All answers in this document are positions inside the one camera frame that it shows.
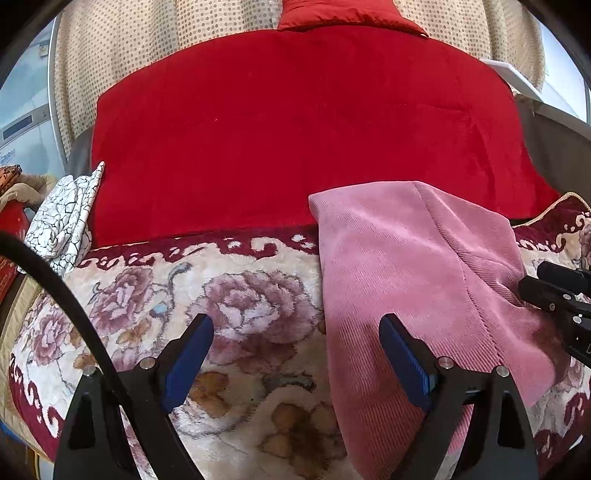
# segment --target red pillow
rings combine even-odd
[[[358,24],[427,35],[400,15],[392,0],[283,0],[278,30]]]

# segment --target white fabric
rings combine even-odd
[[[105,162],[91,175],[63,177],[43,201],[25,237],[25,244],[64,276],[90,250],[92,236],[86,226],[99,189]]]

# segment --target pink towel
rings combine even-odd
[[[517,297],[525,272],[501,215],[417,181],[316,193],[310,209],[319,224],[331,395],[365,480],[389,477],[423,418],[380,347],[385,313],[435,356],[484,372],[506,365],[527,406],[568,366],[551,319]],[[461,447],[468,421],[466,409],[449,453]]]

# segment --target screw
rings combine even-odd
[[[144,370],[149,370],[154,365],[156,365],[156,359],[153,356],[147,356],[139,361],[139,367]]]
[[[508,377],[509,369],[505,365],[499,365],[498,367],[496,367],[496,373],[502,377]]]
[[[94,375],[95,372],[96,372],[96,365],[86,365],[82,369],[82,375],[84,375],[85,377],[92,377],[92,375]]]
[[[449,370],[451,367],[454,366],[454,362],[451,358],[449,358],[448,356],[441,356],[437,359],[437,363],[439,364],[440,367],[445,368],[446,370]]]

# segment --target red box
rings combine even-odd
[[[0,230],[24,240],[29,228],[29,219],[24,204],[13,200],[0,212]],[[17,276],[17,266],[5,257],[0,257],[0,302]]]

